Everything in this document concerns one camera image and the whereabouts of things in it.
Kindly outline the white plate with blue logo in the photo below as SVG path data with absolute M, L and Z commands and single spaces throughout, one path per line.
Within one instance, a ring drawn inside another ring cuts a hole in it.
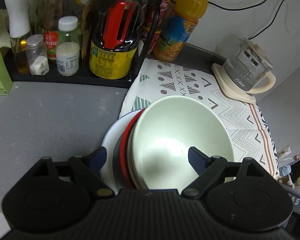
M 113 155 L 115 146 L 125 129 L 127 128 L 130 121 L 136 116 L 141 110 L 132 111 L 115 121 L 110 129 L 107 131 L 101 146 L 107 150 L 107 159 L 104 166 L 101 168 L 101 178 L 103 182 L 111 188 L 115 194 L 118 194 L 119 188 L 115 182 L 113 172 Z

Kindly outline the orange juice bottle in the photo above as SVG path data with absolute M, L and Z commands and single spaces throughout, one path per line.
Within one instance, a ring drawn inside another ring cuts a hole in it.
M 207 10 L 208 0 L 177 0 L 153 48 L 153 55 L 163 62 L 173 62 Z

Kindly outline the patterned table cloth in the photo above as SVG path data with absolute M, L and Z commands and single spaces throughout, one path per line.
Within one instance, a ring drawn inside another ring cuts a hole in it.
M 173 63 L 145 59 L 123 101 L 120 116 L 148 107 L 168 95 L 182 95 L 209 107 L 226 127 L 235 160 L 252 157 L 279 177 L 277 151 L 269 127 L 257 104 L 227 98 L 213 75 Z

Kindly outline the red and black bowl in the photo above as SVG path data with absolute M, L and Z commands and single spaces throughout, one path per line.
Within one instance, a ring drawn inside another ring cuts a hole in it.
M 120 189 L 140 189 L 137 179 L 133 178 L 133 172 L 130 172 L 128 163 L 128 143 L 132 130 L 138 121 L 144 109 L 130 112 L 131 119 L 124 126 L 113 153 L 113 172 L 115 185 Z

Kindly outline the cream kettle base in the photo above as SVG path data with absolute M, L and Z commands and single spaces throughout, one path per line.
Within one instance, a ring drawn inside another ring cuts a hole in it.
M 219 84 L 219 87 L 223 94 L 230 98 L 237 101 L 241 101 L 244 103 L 254 104 L 256 99 L 254 96 L 247 94 L 246 92 L 240 90 L 234 82 L 230 79 L 230 77 L 225 72 L 223 66 L 214 63 L 212 65 L 212 71 L 215 75 L 215 78 Z

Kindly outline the upper red drink can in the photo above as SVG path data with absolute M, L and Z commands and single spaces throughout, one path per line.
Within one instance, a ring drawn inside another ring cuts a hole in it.
M 155 5 L 156 0 L 150 0 L 150 9 L 147 13 L 147 17 L 145 20 L 145 25 L 146 27 L 150 27 L 153 23 L 154 19 L 154 5 Z M 160 3 L 160 16 L 159 16 L 159 22 L 158 22 L 158 27 L 161 26 L 163 19 L 165 17 L 166 12 L 168 11 L 168 7 L 170 5 L 171 0 L 162 0 Z

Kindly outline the pale green bowl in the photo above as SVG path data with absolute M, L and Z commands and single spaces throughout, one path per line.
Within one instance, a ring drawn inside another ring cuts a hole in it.
M 146 107 L 135 124 L 133 161 L 139 181 L 150 190 L 183 191 L 198 173 L 188 161 L 190 147 L 234 161 L 230 136 L 213 111 L 186 96 L 166 96 Z
M 148 190 L 149 187 L 143 181 L 139 181 L 139 176 L 135 170 L 135 164 L 133 161 L 133 134 L 134 134 L 135 125 L 132 127 L 130 131 L 130 135 L 127 142 L 127 161 L 128 161 L 128 168 L 132 178 L 132 181 L 137 189 Z

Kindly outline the small white cap jar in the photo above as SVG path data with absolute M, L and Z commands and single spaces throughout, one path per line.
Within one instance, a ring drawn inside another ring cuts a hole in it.
M 56 59 L 58 72 L 62 76 L 72 76 L 79 70 L 80 42 L 77 27 L 76 16 L 59 19 Z

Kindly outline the black metal spice rack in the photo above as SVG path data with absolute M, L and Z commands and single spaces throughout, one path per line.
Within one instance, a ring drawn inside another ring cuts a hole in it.
M 20 74 L 17 71 L 17 67 L 14 61 L 12 50 L 9 49 L 7 54 L 3 56 L 3 61 L 7 67 L 7 71 L 12 81 L 25 81 L 25 82 L 53 82 L 53 83 L 73 83 L 80 85 L 95 85 L 95 86 L 107 86 L 117 88 L 129 88 L 133 81 L 137 78 L 140 72 L 142 64 L 147 57 L 147 51 L 149 49 L 151 38 L 155 33 L 155 28 L 158 25 L 159 19 L 159 0 L 156 0 L 154 6 L 154 22 L 150 29 L 147 39 L 144 41 L 143 48 L 140 53 L 136 52 L 132 60 L 132 64 L 129 73 L 117 80 L 102 79 L 94 75 L 89 69 L 89 63 L 86 62 L 80 67 L 79 71 L 72 76 L 62 76 L 57 71 L 56 63 L 53 62 L 50 67 L 50 71 L 43 76 L 31 75 L 31 74 Z

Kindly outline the dark soy sauce jug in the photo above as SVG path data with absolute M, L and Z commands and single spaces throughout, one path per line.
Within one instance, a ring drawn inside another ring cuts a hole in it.
M 139 0 L 99 0 L 93 13 L 89 68 L 100 78 L 121 79 L 137 51 L 142 4 Z

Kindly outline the green cap sauce bottle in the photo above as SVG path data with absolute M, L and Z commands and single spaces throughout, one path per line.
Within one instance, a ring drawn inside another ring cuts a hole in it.
M 45 0 L 43 7 L 43 38 L 48 59 L 56 60 L 58 22 L 67 14 L 68 0 Z

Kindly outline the small glass salt shaker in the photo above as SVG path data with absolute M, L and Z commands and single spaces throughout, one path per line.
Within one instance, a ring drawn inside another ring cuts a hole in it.
M 46 44 L 41 34 L 30 36 L 27 40 L 26 55 L 32 75 L 45 75 L 49 72 Z

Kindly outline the white cap oil bottle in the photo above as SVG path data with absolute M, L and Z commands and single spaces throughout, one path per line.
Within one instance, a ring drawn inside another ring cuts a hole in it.
M 28 0 L 4 0 L 8 12 L 9 35 L 19 74 L 30 72 L 26 55 L 27 38 L 32 35 L 28 15 Z

